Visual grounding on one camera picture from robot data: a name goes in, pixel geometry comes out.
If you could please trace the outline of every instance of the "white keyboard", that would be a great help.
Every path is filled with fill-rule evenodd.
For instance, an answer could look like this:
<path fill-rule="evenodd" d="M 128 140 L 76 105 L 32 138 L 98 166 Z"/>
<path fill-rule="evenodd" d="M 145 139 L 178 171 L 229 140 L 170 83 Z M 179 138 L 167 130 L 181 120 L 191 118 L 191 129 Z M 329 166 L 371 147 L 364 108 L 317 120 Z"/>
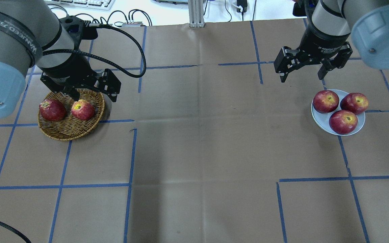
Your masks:
<path fill-rule="evenodd" d="M 64 6 L 75 6 L 90 9 L 110 10 L 116 0 L 44 0 L 46 4 L 57 4 Z"/>

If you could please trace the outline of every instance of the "brown basket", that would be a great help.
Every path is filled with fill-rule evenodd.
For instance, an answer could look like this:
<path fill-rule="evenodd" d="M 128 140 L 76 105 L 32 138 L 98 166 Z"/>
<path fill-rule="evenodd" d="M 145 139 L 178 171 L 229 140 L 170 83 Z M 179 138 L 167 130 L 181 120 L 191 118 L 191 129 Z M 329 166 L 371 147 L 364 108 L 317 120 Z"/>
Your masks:
<path fill-rule="evenodd" d="M 80 120 L 71 114 L 71 106 L 74 100 L 61 93 L 50 92 L 45 99 L 59 100 L 64 104 L 67 111 L 64 119 L 59 121 L 45 120 L 40 111 L 37 115 L 39 129 L 49 138 L 58 141 L 68 141 L 80 138 L 91 132 L 99 123 L 105 110 L 105 98 L 102 93 L 97 93 L 89 89 L 78 89 L 80 99 L 91 103 L 95 108 L 94 116 L 89 120 Z"/>

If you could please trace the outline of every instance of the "metal post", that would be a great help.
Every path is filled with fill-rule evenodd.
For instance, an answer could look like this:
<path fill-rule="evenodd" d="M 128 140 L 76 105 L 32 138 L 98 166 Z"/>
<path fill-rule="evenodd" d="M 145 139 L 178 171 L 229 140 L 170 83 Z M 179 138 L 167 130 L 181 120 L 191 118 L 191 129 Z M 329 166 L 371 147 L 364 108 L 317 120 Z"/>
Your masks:
<path fill-rule="evenodd" d="M 204 27 L 203 0 L 188 0 L 190 27 Z"/>

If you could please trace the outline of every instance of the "red fruit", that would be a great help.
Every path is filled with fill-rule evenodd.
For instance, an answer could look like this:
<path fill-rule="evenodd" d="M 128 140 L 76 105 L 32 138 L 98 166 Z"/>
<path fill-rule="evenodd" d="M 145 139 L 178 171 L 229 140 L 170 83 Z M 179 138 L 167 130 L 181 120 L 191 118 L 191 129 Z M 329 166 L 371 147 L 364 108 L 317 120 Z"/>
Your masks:
<path fill-rule="evenodd" d="M 46 99 L 38 105 L 40 114 L 45 120 L 57 121 L 65 117 L 65 107 L 58 101 L 53 99 Z"/>
<path fill-rule="evenodd" d="M 361 93 L 350 93 L 346 95 L 340 102 L 342 110 L 348 110 L 355 115 L 359 115 L 366 111 L 369 106 L 369 100 Z"/>
<path fill-rule="evenodd" d="M 347 110 L 334 112 L 330 119 L 330 128 L 338 134 L 348 134 L 355 130 L 358 124 L 358 117 Z"/>
<path fill-rule="evenodd" d="M 340 99 L 334 91 L 322 90 L 313 98 L 313 107 L 319 113 L 333 112 L 337 109 L 339 101 Z"/>
<path fill-rule="evenodd" d="M 73 103 L 71 114 L 80 120 L 89 120 L 94 116 L 94 106 L 86 100 L 79 100 Z"/>

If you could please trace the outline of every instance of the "basket of fruit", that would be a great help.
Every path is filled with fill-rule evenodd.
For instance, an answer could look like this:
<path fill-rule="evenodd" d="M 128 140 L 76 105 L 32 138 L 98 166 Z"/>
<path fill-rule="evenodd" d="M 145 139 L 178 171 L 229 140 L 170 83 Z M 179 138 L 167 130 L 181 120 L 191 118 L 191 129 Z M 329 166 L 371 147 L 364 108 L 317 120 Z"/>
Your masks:
<path fill-rule="evenodd" d="M 78 89 L 79 101 L 61 93 L 50 92 L 39 105 L 39 129 L 58 141 L 74 140 L 87 135 L 99 123 L 105 110 L 102 93 Z"/>
<path fill-rule="evenodd" d="M 312 101 L 312 117 L 324 131 L 348 136 L 361 130 L 369 106 L 361 93 L 347 93 L 338 89 L 319 91 Z"/>

